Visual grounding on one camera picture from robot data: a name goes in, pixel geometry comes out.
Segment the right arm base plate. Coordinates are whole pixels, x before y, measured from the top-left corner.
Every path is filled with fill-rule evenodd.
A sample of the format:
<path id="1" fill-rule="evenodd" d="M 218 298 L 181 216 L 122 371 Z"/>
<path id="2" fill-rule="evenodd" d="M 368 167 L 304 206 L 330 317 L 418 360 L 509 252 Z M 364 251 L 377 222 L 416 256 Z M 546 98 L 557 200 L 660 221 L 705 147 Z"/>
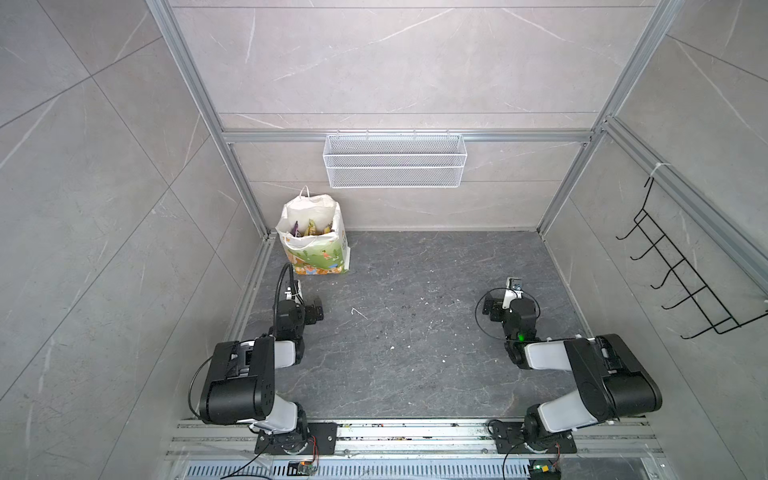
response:
<path id="1" fill-rule="evenodd" d="M 549 433 L 529 422 L 489 420 L 486 429 L 499 454 L 575 454 L 577 447 L 570 431 Z"/>

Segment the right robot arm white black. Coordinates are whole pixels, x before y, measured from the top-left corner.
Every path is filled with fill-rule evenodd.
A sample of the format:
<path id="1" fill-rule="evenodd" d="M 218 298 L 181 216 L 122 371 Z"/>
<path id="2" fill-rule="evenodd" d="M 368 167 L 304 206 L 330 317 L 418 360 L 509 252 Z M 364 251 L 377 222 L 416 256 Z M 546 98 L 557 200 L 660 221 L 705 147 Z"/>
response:
<path id="1" fill-rule="evenodd" d="M 567 372 L 576 385 L 570 393 L 529 407 L 521 422 L 488 421 L 499 452 L 564 449 L 577 429 L 662 407 L 658 385 L 620 336 L 542 340 L 536 327 L 540 305 L 516 287 L 487 291 L 473 310 L 474 316 L 480 314 L 501 325 L 499 340 L 519 369 Z"/>

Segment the white paper gift bag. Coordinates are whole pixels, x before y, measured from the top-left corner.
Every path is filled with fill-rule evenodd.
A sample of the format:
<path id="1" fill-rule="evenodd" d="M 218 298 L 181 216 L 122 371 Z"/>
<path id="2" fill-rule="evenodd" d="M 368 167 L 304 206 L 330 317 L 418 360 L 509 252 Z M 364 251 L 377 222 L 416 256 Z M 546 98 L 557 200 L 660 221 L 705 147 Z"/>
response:
<path id="1" fill-rule="evenodd" d="M 299 275 L 343 274 L 350 247 L 340 204 L 330 195 L 312 196 L 304 186 L 282 209 L 276 231 Z"/>

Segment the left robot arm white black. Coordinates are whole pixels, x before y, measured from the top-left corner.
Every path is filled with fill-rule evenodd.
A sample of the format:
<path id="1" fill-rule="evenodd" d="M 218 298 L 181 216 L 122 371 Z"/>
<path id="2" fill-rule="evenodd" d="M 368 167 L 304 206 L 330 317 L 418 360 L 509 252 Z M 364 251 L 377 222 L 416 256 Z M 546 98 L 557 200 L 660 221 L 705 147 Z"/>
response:
<path id="1" fill-rule="evenodd" d="M 251 340 L 217 344 L 193 374 L 206 372 L 198 400 L 187 392 L 194 418 L 210 425 L 243 424 L 288 452 L 311 440 L 303 407 L 276 393 L 276 372 L 301 363 L 304 331 L 324 319 L 322 302 L 308 303 L 290 263 L 278 276 L 268 331 Z"/>

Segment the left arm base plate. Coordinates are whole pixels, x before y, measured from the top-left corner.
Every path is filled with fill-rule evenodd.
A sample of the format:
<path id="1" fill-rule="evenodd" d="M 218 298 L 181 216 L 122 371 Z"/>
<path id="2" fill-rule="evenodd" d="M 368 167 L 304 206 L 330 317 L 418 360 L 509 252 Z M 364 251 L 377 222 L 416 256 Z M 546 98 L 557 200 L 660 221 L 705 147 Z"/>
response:
<path id="1" fill-rule="evenodd" d="M 260 431 L 255 454 L 271 455 L 332 455 L 335 453 L 339 425 L 333 422 L 310 422 L 296 430 L 268 435 Z"/>

